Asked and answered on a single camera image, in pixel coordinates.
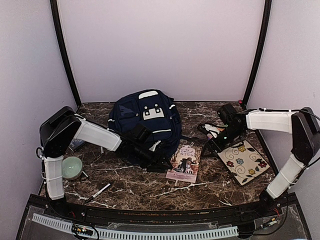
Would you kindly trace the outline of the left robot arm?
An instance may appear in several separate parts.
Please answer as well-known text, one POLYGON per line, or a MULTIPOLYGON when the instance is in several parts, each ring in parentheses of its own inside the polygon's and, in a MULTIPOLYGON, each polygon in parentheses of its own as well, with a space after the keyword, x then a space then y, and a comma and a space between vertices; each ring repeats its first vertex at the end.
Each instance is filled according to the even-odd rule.
POLYGON ((152 132, 141 124, 120 133, 103 127, 75 113, 69 106, 61 108, 39 128, 40 146, 36 156, 42 161, 42 178, 46 182, 46 195, 53 202, 51 210, 60 218, 71 213, 65 198, 63 184, 63 160, 66 151, 75 140, 100 146, 110 152, 133 155, 141 168, 148 172, 165 172, 172 168, 166 154, 145 146, 152 132))

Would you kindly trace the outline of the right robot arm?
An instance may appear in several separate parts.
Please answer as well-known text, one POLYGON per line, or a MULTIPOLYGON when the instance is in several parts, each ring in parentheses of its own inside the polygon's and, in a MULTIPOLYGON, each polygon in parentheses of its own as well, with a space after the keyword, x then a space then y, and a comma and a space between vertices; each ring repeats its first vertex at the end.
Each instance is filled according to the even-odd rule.
POLYGON ((259 202, 255 205, 255 213, 260 217, 266 217, 274 210, 277 199, 298 182, 305 170, 316 163, 314 157, 320 150, 320 118, 310 107, 236 111, 231 104, 225 104, 218 109, 217 114, 225 128, 204 145, 204 150, 212 155, 217 155, 231 146, 233 140, 247 130, 291 135, 292 149, 288 160, 272 182, 260 193, 259 202))

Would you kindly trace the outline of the navy blue backpack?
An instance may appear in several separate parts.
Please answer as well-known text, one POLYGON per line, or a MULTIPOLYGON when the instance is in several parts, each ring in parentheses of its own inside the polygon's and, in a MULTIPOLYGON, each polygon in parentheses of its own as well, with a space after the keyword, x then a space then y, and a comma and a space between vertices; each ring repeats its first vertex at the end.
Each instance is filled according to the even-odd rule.
POLYGON ((143 147, 161 143, 161 151, 170 160, 182 137, 182 123, 174 99, 158 89, 147 89, 126 95, 116 101, 108 116, 109 129, 139 139, 148 130, 148 138, 141 139, 143 147))

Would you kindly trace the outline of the pink Taming of Shrew book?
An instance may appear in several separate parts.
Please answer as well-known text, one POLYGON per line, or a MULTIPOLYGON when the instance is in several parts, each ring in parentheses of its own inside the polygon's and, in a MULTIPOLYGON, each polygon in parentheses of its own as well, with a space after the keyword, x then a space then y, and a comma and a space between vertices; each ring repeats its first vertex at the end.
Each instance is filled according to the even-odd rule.
POLYGON ((180 144, 172 156, 169 169, 165 175, 167 179, 194 184, 199 171, 201 146, 180 144))

